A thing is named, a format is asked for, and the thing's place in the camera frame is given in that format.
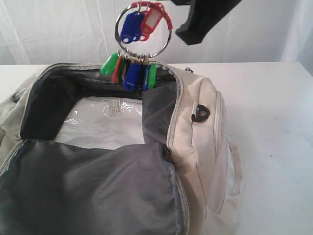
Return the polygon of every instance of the metal key ring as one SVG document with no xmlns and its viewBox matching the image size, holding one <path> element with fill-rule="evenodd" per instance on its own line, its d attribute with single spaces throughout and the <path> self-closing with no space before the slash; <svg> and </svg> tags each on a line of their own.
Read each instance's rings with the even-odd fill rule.
<svg viewBox="0 0 313 235">
<path fill-rule="evenodd" d="M 116 24 L 115 24 L 115 40 L 118 42 L 119 46 L 123 49 L 123 51 L 125 51 L 127 54 L 129 54 L 130 56 L 133 56 L 133 57 L 137 57 L 138 53 L 131 52 L 122 44 L 121 37 L 120 37 L 119 32 L 118 32 L 118 26 L 119 26 L 119 22 L 121 21 L 122 17 L 126 14 L 126 12 L 128 12 L 129 10 L 131 10 L 133 8 L 136 8 L 139 5 L 140 5 L 140 7 L 142 7 L 142 6 L 152 7 L 153 6 L 152 3 L 149 1 L 133 2 L 131 5 L 126 7 L 122 11 L 122 13 L 117 17 Z M 158 51 L 157 53 L 152 54 L 151 55 L 152 57 L 155 57 L 155 56 L 159 55 L 160 53 L 162 53 L 166 49 L 168 44 L 170 43 L 170 40 L 172 37 L 172 29 L 173 29 L 172 22 L 171 22 L 171 20 L 170 20 L 170 18 L 166 12 L 164 12 L 163 17 L 165 18 L 167 25 L 168 25 L 168 30 L 169 30 L 168 39 L 167 39 L 166 44 L 162 47 L 162 49 L 160 51 Z"/>
</svg>

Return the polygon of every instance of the white backdrop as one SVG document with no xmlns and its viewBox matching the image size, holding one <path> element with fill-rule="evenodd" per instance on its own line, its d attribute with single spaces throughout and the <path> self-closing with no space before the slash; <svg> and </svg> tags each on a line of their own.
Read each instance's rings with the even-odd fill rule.
<svg viewBox="0 0 313 235">
<path fill-rule="evenodd" d="M 118 50 L 114 26 L 130 0 L 0 0 L 0 64 L 102 63 Z M 163 2 L 174 29 L 188 6 Z M 243 0 L 200 45 L 176 35 L 158 57 L 167 63 L 300 61 L 313 73 L 313 0 Z M 162 23 L 132 49 L 156 51 Z"/>
</svg>

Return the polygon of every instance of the white label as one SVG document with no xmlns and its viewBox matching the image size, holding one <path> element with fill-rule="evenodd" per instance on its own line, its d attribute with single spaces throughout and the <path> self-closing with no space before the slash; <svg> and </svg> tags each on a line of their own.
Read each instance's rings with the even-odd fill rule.
<svg viewBox="0 0 313 235">
<path fill-rule="evenodd" d="M 109 100 L 109 117 L 121 117 L 121 100 L 120 99 L 110 99 Z"/>
</svg>

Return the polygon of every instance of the blue key tag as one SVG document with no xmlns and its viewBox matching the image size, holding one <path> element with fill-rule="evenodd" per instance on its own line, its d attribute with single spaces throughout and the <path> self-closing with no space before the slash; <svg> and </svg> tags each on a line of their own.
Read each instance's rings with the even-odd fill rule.
<svg viewBox="0 0 313 235">
<path fill-rule="evenodd" d="M 133 92 L 137 87 L 138 76 L 140 72 L 140 64 L 132 63 L 129 66 L 127 75 L 125 77 L 125 81 L 123 83 L 123 87 L 128 92 Z"/>
<path fill-rule="evenodd" d="M 143 21 L 145 14 L 142 12 L 132 12 L 125 18 L 123 28 L 121 31 L 122 43 L 129 44 L 133 41 L 139 41 L 141 37 L 141 22 Z"/>
<path fill-rule="evenodd" d="M 144 91 L 148 90 L 148 75 L 149 75 L 149 69 L 150 69 L 150 65 L 148 65 L 146 67 L 146 70 L 145 70 L 145 77 L 143 79 L 143 84 L 142 84 L 142 89 Z"/>
</svg>

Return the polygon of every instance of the white table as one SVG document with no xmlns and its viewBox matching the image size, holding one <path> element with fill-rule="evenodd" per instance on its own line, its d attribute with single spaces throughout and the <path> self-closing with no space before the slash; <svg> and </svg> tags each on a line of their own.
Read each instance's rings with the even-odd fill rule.
<svg viewBox="0 0 313 235">
<path fill-rule="evenodd" d="M 212 79 L 241 150 L 238 235 L 313 234 L 313 77 L 299 63 L 175 64 Z M 38 65 L 0 66 L 0 101 Z"/>
</svg>

